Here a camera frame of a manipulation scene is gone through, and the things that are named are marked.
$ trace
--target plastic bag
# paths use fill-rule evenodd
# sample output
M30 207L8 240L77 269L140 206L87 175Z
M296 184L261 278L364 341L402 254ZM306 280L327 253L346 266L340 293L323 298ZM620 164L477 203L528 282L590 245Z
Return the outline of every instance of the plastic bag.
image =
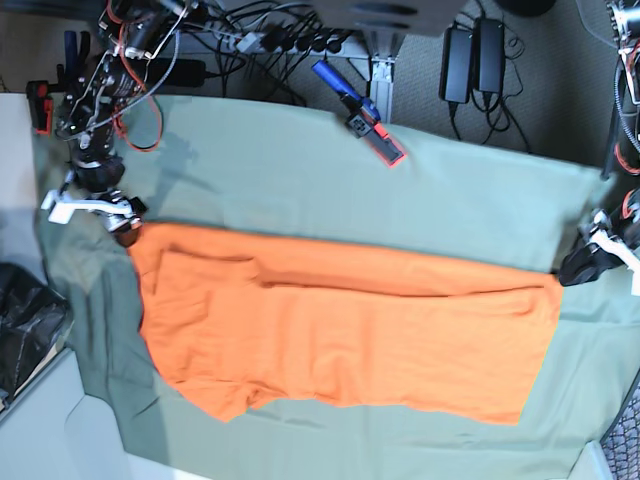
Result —
M8 407L55 344L66 301L30 273L0 263L0 401Z

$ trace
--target gray carpet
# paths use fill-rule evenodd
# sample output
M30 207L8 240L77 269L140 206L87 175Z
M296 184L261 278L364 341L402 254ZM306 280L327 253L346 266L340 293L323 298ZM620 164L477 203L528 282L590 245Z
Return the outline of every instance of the gray carpet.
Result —
M580 1L589 24L604 37L611 38L604 1ZM489 16L501 18L502 12L492 0L483 0L483 3ZM466 11L474 15L478 12L473 3L466 7ZM34 79L34 75L41 78L44 74L53 76L55 63L62 58L51 52L52 45L56 46L56 52L62 54L61 32L69 28L71 22L20 15L5 17L4 20L5 26L14 27L5 33L0 32L0 74L4 75L10 88L20 90L26 80ZM508 104L529 138L533 152L600 165L613 104L616 51L593 38L582 27L574 0L558 0L542 17L524 19L506 15L505 22L526 44L524 55L516 61L524 93L510 99ZM190 55L183 51L183 56L201 58L207 62L209 70L216 71L213 55ZM453 138L448 107L438 98L441 58L442 36L406 38L396 67L392 120L400 125ZM39 60L25 62L25 59ZM307 97L310 107L344 115L346 112L337 96L311 72L314 61L314 58L309 58L299 66L291 78L292 86ZM364 82L346 61L336 60L334 64L364 92ZM263 98L270 85L257 70L251 78L247 74L248 71L241 71L231 76L229 96ZM508 66L505 92L512 93L517 88L513 68ZM207 80L205 86L197 90L172 88L165 89L165 92L219 96L220 80ZM282 94L274 96L273 100L290 101L287 95ZM484 116L471 105L459 109L457 123L468 142L479 143L488 132ZM489 144L524 150L515 128L494 135Z

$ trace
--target red cable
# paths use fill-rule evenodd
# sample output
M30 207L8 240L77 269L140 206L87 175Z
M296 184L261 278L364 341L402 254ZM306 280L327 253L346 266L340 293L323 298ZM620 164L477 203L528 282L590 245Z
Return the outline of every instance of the red cable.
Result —
M131 75L131 78L135 80L135 82L140 86L140 89L143 92L146 92L147 91L146 85L144 84L142 79L136 74L133 68L131 68L131 65L129 65L129 62L127 61L127 57L125 57L124 55L125 27L126 27L126 24L123 23L122 26L120 27L120 35L118 38L119 49L120 49L120 60L122 61L122 65L124 66L124 68L127 70L127 73ZM160 107L158 107L158 104L155 102L155 100L151 96L147 97L147 101L149 102L149 105L151 106L153 113L155 113L156 121L158 122L158 138L152 145L149 145L148 147L140 147L138 145L135 145L133 142L129 140L127 127L122 121L122 117L120 116L120 117L114 118L113 120L113 125L116 132L118 133L119 136L124 138L125 142L127 142L127 145L129 145L132 149L138 152L143 152L143 153L153 152L156 148L158 148L158 145L160 144L160 140L162 139L162 130L164 126L163 120L162 120L162 112L160 111Z
M614 149L614 153L616 155L616 159L618 160L618 163L627 173L630 173L631 175L640 175L640 168L632 167L631 165L629 165L629 163L627 163L627 160L622 156L622 152L620 152L619 143L616 143L616 148Z
M107 0L107 16L111 19L113 23L120 25L122 23L122 19L116 17L116 14L113 13L113 7L111 5L112 0Z
M631 216L631 214L633 213L631 211L631 209L629 208L629 200L631 199L631 194L634 192L635 190L629 190L627 192L627 194L624 197L624 201L622 202L622 218L623 219L627 219Z

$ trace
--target green tablecloth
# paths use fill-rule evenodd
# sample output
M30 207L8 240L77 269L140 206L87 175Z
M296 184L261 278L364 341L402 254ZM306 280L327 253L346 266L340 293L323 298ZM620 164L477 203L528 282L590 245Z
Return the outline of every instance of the green tablecloth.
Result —
M147 220L393 246L549 271L606 186L595 170L391 127L409 158L386 168L330 114L189 97L160 99L157 152L127 151L123 182ZM141 109L133 133L151 139ZM66 145L37 138L41 195ZM90 214L38 220L50 279L74 310L70 342L87 392L114 408L125 448L216 480L564 477L618 411L640 367L630 275L568 289L558 330L517 427L404 407L277 401L222 424L169 389L137 335L125 252Z

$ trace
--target orange t-shirt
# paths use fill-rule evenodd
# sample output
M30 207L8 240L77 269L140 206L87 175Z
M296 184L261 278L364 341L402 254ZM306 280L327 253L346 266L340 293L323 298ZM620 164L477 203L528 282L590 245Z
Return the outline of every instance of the orange t-shirt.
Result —
M227 421L279 399L517 424L560 312L550 275L156 224L130 249L162 377Z

